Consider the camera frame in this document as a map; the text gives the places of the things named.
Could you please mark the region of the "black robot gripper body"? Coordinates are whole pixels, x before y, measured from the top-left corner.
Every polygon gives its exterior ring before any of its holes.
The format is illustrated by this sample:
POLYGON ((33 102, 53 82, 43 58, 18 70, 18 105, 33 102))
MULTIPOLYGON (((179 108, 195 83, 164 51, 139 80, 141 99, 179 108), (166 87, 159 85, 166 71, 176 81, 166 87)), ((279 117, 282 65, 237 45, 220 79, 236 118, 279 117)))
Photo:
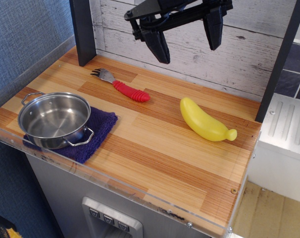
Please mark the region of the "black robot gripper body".
POLYGON ((221 9, 222 17, 233 8, 231 0, 203 0, 190 6, 193 0, 146 0, 131 10, 124 18, 133 28, 136 39, 142 40, 142 30, 164 32, 197 20, 202 20, 212 9, 221 9))

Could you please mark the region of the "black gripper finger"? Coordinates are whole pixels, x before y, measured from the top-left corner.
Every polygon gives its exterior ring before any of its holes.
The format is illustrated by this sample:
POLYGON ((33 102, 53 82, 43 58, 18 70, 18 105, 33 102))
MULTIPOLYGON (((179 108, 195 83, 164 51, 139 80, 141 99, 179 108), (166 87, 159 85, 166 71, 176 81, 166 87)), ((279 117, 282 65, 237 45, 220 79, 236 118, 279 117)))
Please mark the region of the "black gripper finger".
POLYGON ((222 40, 223 17, 221 9, 212 9, 204 18, 204 29, 212 51, 215 51, 222 40))
POLYGON ((165 36, 162 32, 143 30, 143 39, 160 63, 169 64, 170 63, 170 53, 167 46, 165 36))

